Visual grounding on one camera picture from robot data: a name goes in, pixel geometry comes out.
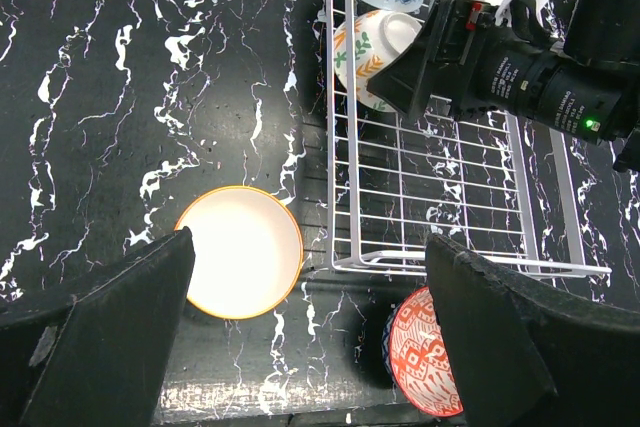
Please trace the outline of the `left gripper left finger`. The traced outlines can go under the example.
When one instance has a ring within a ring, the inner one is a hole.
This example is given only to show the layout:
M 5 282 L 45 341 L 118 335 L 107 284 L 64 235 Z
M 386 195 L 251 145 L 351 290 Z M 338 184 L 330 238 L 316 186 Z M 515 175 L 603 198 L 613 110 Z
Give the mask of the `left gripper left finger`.
M 194 262 L 183 228 L 3 302 L 2 425 L 151 425 Z

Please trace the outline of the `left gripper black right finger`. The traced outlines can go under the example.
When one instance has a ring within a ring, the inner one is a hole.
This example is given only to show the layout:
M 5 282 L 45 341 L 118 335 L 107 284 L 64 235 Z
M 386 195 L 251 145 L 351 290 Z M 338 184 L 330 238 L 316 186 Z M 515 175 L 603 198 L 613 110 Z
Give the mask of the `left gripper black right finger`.
M 639 315 L 551 287 L 440 234 L 427 281 L 470 426 L 636 426 Z

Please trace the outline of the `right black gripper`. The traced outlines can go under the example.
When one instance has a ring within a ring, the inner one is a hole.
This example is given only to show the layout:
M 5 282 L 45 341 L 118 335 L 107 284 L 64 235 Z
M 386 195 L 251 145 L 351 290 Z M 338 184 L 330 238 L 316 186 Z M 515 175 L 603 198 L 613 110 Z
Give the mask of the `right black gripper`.
M 471 120 L 504 110 L 579 140 L 639 142 L 639 0 L 577 0 L 563 42 L 516 0 L 500 25 L 473 35 L 471 0 L 435 0 L 416 38 L 367 83 L 409 120 L 432 96 Z

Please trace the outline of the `cream bowl leaf pattern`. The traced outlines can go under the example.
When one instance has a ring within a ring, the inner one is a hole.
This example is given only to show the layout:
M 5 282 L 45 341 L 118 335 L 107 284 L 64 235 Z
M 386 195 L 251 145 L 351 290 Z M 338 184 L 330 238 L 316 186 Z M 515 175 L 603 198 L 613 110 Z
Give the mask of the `cream bowl leaf pattern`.
M 373 10 L 354 22 L 356 100 L 371 110 L 390 113 L 394 109 L 367 90 L 371 77 L 391 64 L 415 40 L 422 23 L 413 16 L 390 10 Z

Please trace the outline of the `white bowl brown rim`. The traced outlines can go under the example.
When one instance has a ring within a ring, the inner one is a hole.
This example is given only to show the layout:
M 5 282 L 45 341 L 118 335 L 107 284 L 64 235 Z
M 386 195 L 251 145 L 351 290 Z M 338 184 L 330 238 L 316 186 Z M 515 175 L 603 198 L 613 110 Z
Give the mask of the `white bowl brown rim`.
M 174 229 L 192 235 L 195 263 L 187 300 L 221 319 L 258 317 L 279 305 L 303 264 L 300 228 L 273 195 L 248 186 L 203 194 Z

